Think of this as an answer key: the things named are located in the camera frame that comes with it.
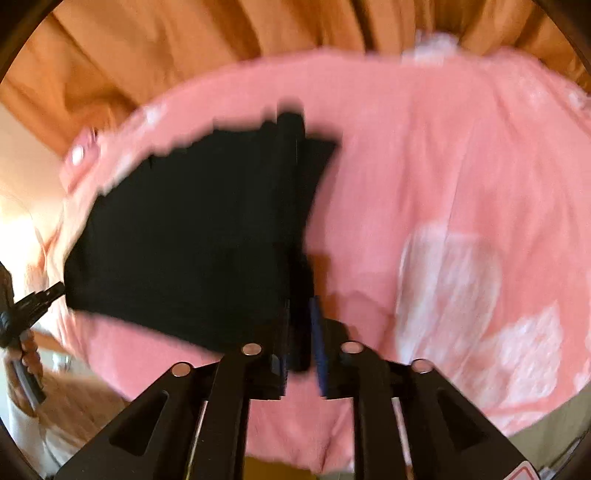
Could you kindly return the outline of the person's left hand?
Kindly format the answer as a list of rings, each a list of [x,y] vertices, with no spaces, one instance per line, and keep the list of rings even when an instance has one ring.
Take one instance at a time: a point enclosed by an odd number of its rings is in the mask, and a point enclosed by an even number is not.
[[[28,401],[14,368],[14,363],[18,362],[38,380],[42,379],[43,366],[38,352],[38,344],[30,330],[25,331],[21,335],[20,348],[8,347],[3,350],[3,362],[7,375],[8,396],[10,400],[25,415],[34,418],[36,416],[35,408]]]

